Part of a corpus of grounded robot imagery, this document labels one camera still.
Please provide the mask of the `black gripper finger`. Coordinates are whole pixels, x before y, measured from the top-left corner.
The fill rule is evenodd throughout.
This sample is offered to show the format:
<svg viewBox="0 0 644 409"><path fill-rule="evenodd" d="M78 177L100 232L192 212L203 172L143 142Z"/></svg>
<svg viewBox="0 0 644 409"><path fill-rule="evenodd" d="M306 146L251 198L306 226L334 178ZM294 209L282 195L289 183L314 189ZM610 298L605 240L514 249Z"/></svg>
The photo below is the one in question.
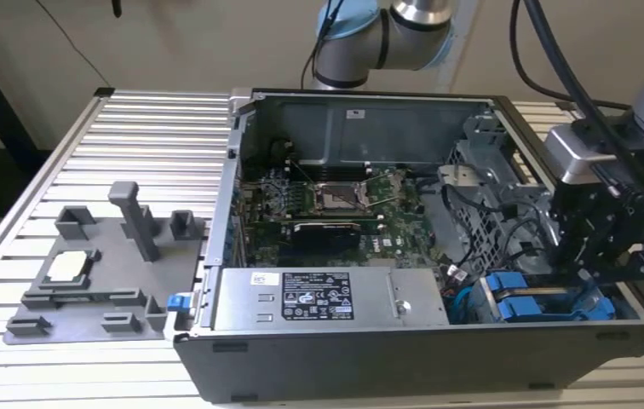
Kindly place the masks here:
<svg viewBox="0 0 644 409"><path fill-rule="evenodd" d="M570 221L559 226L558 244L549 256L554 274L574 276L580 271L578 254L585 242L585 224L585 221Z"/></svg>
<svg viewBox="0 0 644 409"><path fill-rule="evenodd" d="M612 250L612 229L604 225L586 235L574 259L574 271L586 271L596 281L620 281L620 255Z"/></svg>

